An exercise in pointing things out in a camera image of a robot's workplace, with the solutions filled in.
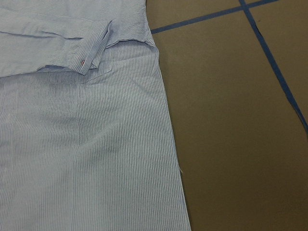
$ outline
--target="shirt sleeve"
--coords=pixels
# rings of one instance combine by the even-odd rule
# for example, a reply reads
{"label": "shirt sleeve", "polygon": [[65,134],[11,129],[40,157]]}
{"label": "shirt sleeve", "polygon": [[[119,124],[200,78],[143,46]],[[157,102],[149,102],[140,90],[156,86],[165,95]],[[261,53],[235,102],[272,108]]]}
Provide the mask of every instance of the shirt sleeve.
{"label": "shirt sleeve", "polygon": [[112,21],[19,13],[0,8],[0,77],[97,68]]}

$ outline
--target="brown floor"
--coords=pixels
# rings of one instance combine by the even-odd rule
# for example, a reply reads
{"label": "brown floor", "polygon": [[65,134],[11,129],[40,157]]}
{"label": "brown floor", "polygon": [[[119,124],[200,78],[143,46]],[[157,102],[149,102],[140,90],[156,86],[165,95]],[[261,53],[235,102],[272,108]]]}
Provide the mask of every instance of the brown floor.
{"label": "brown floor", "polygon": [[[155,29],[238,6],[147,0],[147,15]],[[308,119],[308,1],[250,10]],[[308,231],[307,135],[244,12],[153,37],[192,230]]]}

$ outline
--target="striped shirt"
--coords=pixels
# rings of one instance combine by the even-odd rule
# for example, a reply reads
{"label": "striped shirt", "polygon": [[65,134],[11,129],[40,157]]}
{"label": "striped shirt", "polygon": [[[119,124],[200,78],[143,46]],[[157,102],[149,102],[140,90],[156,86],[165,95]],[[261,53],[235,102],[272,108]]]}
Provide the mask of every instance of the striped shirt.
{"label": "striped shirt", "polygon": [[190,231],[145,0],[0,2],[0,231]]}

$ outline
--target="cardboard surface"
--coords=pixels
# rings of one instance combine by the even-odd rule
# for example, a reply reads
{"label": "cardboard surface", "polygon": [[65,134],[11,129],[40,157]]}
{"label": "cardboard surface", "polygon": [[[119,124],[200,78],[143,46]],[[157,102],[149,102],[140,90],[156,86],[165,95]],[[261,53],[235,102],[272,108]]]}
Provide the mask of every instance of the cardboard surface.
{"label": "cardboard surface", "polygon": [[147,0],[150,29],[239,6],[238,0]]}
{"label": "cardboard surface", "polygon": [[302,113],[308,121],[308,1],[280,0],[252,8]]}

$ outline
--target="blue tape line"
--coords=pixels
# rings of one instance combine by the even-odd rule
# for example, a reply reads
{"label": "blue tape line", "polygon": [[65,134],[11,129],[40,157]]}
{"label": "blue tape line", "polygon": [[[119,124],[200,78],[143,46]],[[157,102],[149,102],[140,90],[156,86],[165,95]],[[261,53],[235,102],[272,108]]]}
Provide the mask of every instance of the blue tape line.
{"label": "blue tape line", "polygon": [[[267,3],[270,3],[270,2],[274,2],[274,1],[278,1],[278,0],[261,0],[261,1],[250,3],[247,6],[249,8],[252,8],[252,7],[264,5],[264,4],[267,4]],[[157,33],[160,33],[160,32],[166,31],[166,30],[172,30],[172,29],[175,29],[175,28],[178,28],[178,27],[181,27],[181,26],[186,26],[186,25],[189,25],[189,24],[198,23],[198,22],[205,21],[205,20],[208,20],[208,19],[211,19],[211,18],[220,17],[220,16],[223,16],[223,15],[226,15],[226,14],[230,14],[230,13],[234,13],[234,12],[238,12],[238,11],[242,11],[242,10],[243,10],[243,8],[241,6],[230,8],[230,9],[219,11],[219,12],[216,12],[216,13],[211,13],[211,14],[207,14],[207,15],[204,15],[204,16],[201,16],[201,17],[192,18],[192,19],[185,20],[185,21],[182,21],[182,22],[178,22],[178,23],[174,23],[174,24],[171,24],[171,25],[152,29],[151,33],[157,34]]]}
{"label": "blue tape line", "polygon": [[275,2],[275,1],[279,1],[279,0],[261,0],[261,1],[256,1],[256,2],[253,2],[253,3],[249,3],[249,4],[246,4],[248,8],[253,8],[253,7],[256,7],[256,6],[261,6],[261,5],[264,5],[264,4],[268,4],[268,3],[271,3],[271,2]]}
{"label": "blue tape line", "polygon": [[204,21],[204,20],[207,20],[207,19],[216,18],[216,17],[222,16],[222,15],[234,13],[234,12],[241,11],[241,10],[242,10],[241,6],[234,7],[234,8],[231,8],[231,9],[224,10],[224,11],[219,11],[219,12],[216,12],[216,13],[207,14],[207,15],[204,15],[204,16],[201,16],[201,17],[197,17],[197,18],[185,20],[185,21],[182,21],[182,22],[179,22],[179,23],[174,23],[174,24],[171,24],[171,25],[167,25],[167,26],[163,26],[163,27],[160,27],[160,28],[157,28],[157,29],[153,29],[153,30],[151,30],[151,33],[157,34],[159,32],[163,32],[163,31],[166,31],[166,30],[171,30],[171,29],[178,28],[178,27],[181,27],[181,26],[186,26],[186,25],[189,25],[189,24],[198,23],[198,22],[201,22],[201,21]]}
{"label": "blue tape line", "polygon": [[262,49],[263,49],[263,51],[264,51],[264,53],[265,53],[265,55],[266,55],[266,57],[268,59],[268,61],[269,61],[270,65],[271,65],[271,67],[272,67],[272,69],[273,69],[273,71],[274,71],[274,73],[275,73],[275,75],[276,75],[276,77],[277,77],[277,79],[278,79],[278,81],[279,81],[279,83],[280,83],[280,85],[281,85],[281,87],[282,87],[282,89],[283,89],[283,91],[284,91],[288,101],[290,102],[292,107],[295,109],[295,111],[296,111],[300,121],[302,122],[302,124],[304,126],[304,129],[305,129],[306,133],[308,134],[307,122],[305,121],[305,118],[304,118],[301,110],[299,109],[299,106],[298,106],[298,104],[297,104],[297,102],[296,102],[296,100],[295,100],[295,98],[294,98],[290,88],[288,87],[288,84],[285,81],[285,79],[284,79],[284,77],[283,77],[283,75],[282,75],[282,73],[281,73],[277,63],[276,63],[276,61],[274,59],[274,56],[270,52],[270,49],[269,49],[265,39],[261,35],[261,33],[260,33],[260,31],[259,31],[259,29],[258,29],[258,27],[256,25],[255,20],[254,20],[252,14],[249,11],[249,7],[246,5],[245,0],[239,0],[239,2],[240,2],[241,6],[243,8],[244,13],[246,14],[246,17],[247,17],[247,19],[248,19],[248,21],[250,23],[250,26],[252,27],[252,29],[253,29],[257,39],[259,40],[259,43],[260,43],[260,45],[261,45],[261,47],[262,47]]}

